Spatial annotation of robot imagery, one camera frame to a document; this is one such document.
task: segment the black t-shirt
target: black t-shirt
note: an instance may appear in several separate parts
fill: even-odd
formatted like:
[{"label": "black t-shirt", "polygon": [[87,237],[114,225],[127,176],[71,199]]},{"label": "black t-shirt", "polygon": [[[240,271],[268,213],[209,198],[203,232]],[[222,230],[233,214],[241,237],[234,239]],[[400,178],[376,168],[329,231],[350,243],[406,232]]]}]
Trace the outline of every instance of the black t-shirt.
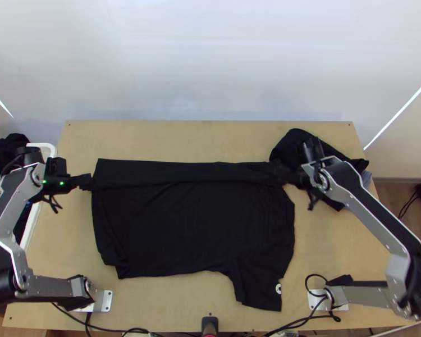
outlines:
[{"label": "black t-shirt", "polygon": [[294,205],[279,171],[278,162],[99,159],[92,211],[104,263],[120,279],[219,271],[242,304],[280,311]]}]

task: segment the cable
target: cable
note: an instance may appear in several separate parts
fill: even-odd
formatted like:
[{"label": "cable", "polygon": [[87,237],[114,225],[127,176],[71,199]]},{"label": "cable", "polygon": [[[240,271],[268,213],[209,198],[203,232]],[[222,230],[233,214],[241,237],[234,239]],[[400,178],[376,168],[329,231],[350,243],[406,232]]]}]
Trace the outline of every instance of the cable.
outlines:
[{"label": "cable", "polygon": [[2,172],[0,172],[0,176],[3,177],[6,173],[6,171],[12,167],[14,164],[16,164],[19,159],[22,157],[22,155],[18,155],[16,158],[14,158],[12,161],[10,161],[8,164],[5,165],[5,167],[3,168]]},{"label": "cable", "polygon": [[86,315],[86,321],[84,322],[84,328],[86,330],[86,334],[88,337],[92,337],[89,331],[89,321],[90,321],[91,316],[92,316],[92,312],[88,312]]},{"label": "cable", "polygon": [[399,220],[401,220],[404,215],[407,213],[407,211],[409,210],[411,204],[413,204],[415,202],[415,200],[417,200],[419,198],[419,196],[417,195],[418,192],[414,192],[410,199],[403,205],[403,207],[401,208],[401,210],[399,211],[399,214],[397,215],[397,218]]},{"label": "cable", "polygon": [[315,320],[315,319],[317,319],[317,318],[332,318],[334,321],[336,321],[337,323],[338,322],[341,322],[341,318],[339,318],[338,316],[335,316],[334,314],[333,314],[333,312],[332,312],[332,310],[333,309],[336,309],[336,308],[339,308],[340,306],[334,306],[334,302],[335,302],[335,300],[334,300],[334,297],[333,297],[333,295],[332,295],[332,293],[331,293],[331,291],[328,289],[328,288],[324,288],[327,292],[329,292],[330,293],[330,295],[331,295],[331,310],[329,310],[328,312],[329,312],[329,315],[321,315],[321,316],[313,316],[314,314],[315,314],[315,311],[318,309],[318,307],[320,306],[320,304],[321,303],[323,303],[326,299],[329,299],[329,297],[328,297],[328,295],[327,294],[321,294],[321,295],[317,295],[317,294],[314,294],[314,293],[312,293],[310,290],[309,290],[309,287],[307,286],[307,282],[309,281],[309,279],[311,278],[311,277],[313,277],[313,276],[317,276],[317,277],[320,277],[320,278],[322,278],[323,280],[325,280],[326,282],[327,282],[327,279],[324,277],[324,276],[322,276],[322,275],[320,275],[320,274],[310,274],[310,275],[308,275],[306,278],[305,278],[305,281],[304,281],[304,286],[305,286],[305,288],[306,288],[306,290],[307,290],[307,292],[309,293],[309,294],[311,294],[311,295],[313,295],[313,296],[315,296],[315,297],[321,297],[321,300],[317,303],[317,305],[312,309],[312,311],[310,312],[310,315],[309,316],[307,316],[307,317],[303,317],[303,318],[300,318],[300,319],[298,319],[298,320],[296,320],[296,321],[293,321],[293,322],[290,322],[290,323],[288,323],[288,324],[286,324],[286,325],[284,325],[284,326],[281,326],[281,327],[279,327],[279,328],[277,328],[277,329],[275,329],[275,330],[272,330],[272,331],[269,331],[269,332],[267,332],[265,335],[264,335],[264,337],[269,337],[269,336],[271,336],[271,335],[274,335],[275,333],[278,333],[279,331],[282,331],[282,330],[287,330],[287,329],[297,329],[298,327],[302,327],[304,324],[306,324],[308,321],[310,321],[310,320]]},{"label": "cable", "polygon": [[100,330],[100,331],[106,331],[107,333],[123,333],[122,337],[125,336],[127,333],[140,333],[140,334],[149,334],[150,333],[150,331],[148,331],[147,329],[143,329],[141,327],[132,327],[132,328],[130,328],[128,330],[115,330],[115,329],[106,329],[106,328],[103,328],[103,327],[95,326],[95,325],[89,324],[89,321],[88,321],[88,318],[87,317],[86,317],[86,322],[83,322],[82,320],[79,320],[78,318],[76,318],[75,316],[71,315],[67,311],[59,308],[59,306],[57,306],[56,304],[52,303],[52,305],[56,309],[58,309],[59,311],[61,311],[64,315],[66,315],[66,316],[70,317],[71,319],[73,319],[75,322],[78,322],[80,324],[83,324],[86,327],[86,329],[87,329],[86,330],[86,333],[88,333],[88,331],[89,331],[88,328],[90,328],[90,327],[92,329],[96,329],[96,330]]}]

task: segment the black robot arm segment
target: black robot arm segment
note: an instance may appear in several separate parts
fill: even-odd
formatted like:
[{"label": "black robot arm segment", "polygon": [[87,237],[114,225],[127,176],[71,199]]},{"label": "black robot arm segment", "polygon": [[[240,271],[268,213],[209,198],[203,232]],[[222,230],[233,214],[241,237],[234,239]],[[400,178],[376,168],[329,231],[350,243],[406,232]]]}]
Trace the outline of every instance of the black robot arm segment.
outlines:
[{"label": "black robot arm segment", "polygon": [[[91,311],[101,311],[102,302],[110,301],[111,292],[107,291],[105,296],[104,291],[93,289],[91,282],[83,275],[69,279],[34,275],[28,265],[25,251],[16,242],[13,229],[27,202],[40,201],[44,195],[68,193],[75,187],[70,176],[57,176],[56,170],[46,170],[42,155],[29,152],[31,163],[25,162],[25,166],[4,175],[1,181],[0,304],[17,301],[57,302],[67,310],[88,306]],[[45,190],[45,184],[52,180],[57,181],[60,188],[56,190],[51,186]]]},{"label": "black robot arm segment", "polygon": [[332,293],[338,294],[336,303],[391,308],[401,317],[420,319],[421,241],[363,187],[359,173],[348,162],[325,157],[301,169],[307,184],[353,212],[390,252],[385,281],[341,277],[328,282]]}]

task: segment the wooden floor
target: wooden floor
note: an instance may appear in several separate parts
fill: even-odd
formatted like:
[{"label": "wooden floor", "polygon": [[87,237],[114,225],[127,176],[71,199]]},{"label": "wooden floor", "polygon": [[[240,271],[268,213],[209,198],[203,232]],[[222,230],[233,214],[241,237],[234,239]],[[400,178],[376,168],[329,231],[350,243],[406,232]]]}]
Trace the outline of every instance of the wooden floor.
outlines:
[{"label": "wooden floor", "polygon": [[[381,202],[395,215],[399,213],[401,207],[407,202],[414,191],[414,184],[403,183],[376,183],[377,193]],[[414,202],[403,218],[403,223],[421,239],[421,201]],[[47,331],[33,329],[14,329],[1,327],[0,337],[85,337],[82,331]],[[304,336],[327,336],[327,337],[368,337],[371,332],[374,334],[389,330],[390,328],[353,329],[353,330],[320,330],[320,331],[300,331]],[[119,334],[93,333],[96,337],[114,337]],[[399,331],[389,335],[390,337],[421,337],[421,325]]]}]

